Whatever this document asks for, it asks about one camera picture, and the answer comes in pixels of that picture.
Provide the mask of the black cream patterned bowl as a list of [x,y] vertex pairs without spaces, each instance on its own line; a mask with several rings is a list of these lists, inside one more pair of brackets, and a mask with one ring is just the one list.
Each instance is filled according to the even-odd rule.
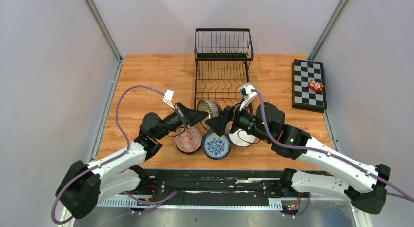
[[210,127],[206,124],[206,120],[218,117],[222,113],[221,107],[216,102],[209,99],[199,100],[197,103],[197,110],[207,112],[207,117],[200,122],[205,130],[210,130]]

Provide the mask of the blue floral bowl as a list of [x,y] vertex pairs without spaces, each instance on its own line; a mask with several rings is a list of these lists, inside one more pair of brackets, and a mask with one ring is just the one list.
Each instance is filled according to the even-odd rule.
[[201,149],[211,159],[223,159],[231,151],[230,137],[227,133],[218,136],[214,131],[210,130],[202,138]]

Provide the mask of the black wire dish rack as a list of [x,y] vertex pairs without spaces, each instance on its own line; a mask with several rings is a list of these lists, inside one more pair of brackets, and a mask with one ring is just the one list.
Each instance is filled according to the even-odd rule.
[[196,28],[194,105],[202,99],[220,107],[242,100],[239,87],[250,81],[254,59],[249,28]]

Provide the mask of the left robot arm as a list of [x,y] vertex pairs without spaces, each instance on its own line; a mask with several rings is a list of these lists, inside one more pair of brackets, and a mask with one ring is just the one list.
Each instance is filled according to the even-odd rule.
[[190,128],[208,116],[205,111],[189,109],[178,102],[174,112],[161,119],[147,113],[139,127],[139,135],[127,146],[103,159],[88,164],[81,160],[68,169],[55,196],[72,218],[87,216],[102,200],[124,191],[145,194],[149,180],[139,164],[152,158],[162,147],[160,139],[181,126]]

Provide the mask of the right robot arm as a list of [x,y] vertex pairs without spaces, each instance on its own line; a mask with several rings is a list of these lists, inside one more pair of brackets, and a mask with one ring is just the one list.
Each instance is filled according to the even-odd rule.
[[284,196],[299,193],[321,194],[349,201],[358,210],[379,214],[385,204],[385,181],[390,168],[379,164],[366,165],[330,149],[309,133],[284,122],[285,113],[265,102],[256,114],[240,111],[238,106],[227,106],[206,124],[219,136],[229,122],[231,131],[241,129],[271,145],[276,154],[313,164],[328,175],[317,175],[285,168],[278,182],[278,192]]

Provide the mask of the white orange bowl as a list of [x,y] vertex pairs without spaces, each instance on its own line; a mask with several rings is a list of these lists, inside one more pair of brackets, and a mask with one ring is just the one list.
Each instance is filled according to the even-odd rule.
[[244,130],[238,129],[229,134],[231,142],[238,147],[248,147],[255,143],[256,137],[247,134]]

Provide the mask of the red patterned bowl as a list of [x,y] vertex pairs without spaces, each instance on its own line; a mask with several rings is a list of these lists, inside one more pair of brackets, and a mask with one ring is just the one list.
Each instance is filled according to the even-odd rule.
[[174,138],[177,149],[183,154],[194,154],[201,149],[202,135],[195,127],[179,128]]

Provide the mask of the black white checkerboard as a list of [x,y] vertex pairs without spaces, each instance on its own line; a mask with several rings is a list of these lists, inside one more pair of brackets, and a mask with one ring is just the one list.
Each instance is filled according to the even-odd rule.
[[292,107],[319,113],[327,109],[324,67],[321,62],[293,61]]

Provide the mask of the small red toy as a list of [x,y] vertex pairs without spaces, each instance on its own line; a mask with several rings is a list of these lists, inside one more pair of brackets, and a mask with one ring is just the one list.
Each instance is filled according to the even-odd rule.
[[314,91],[315,93],[322,93],[324,85],[321,82],[317,82],[316,80],[312,79],[309,81],[307,88]]

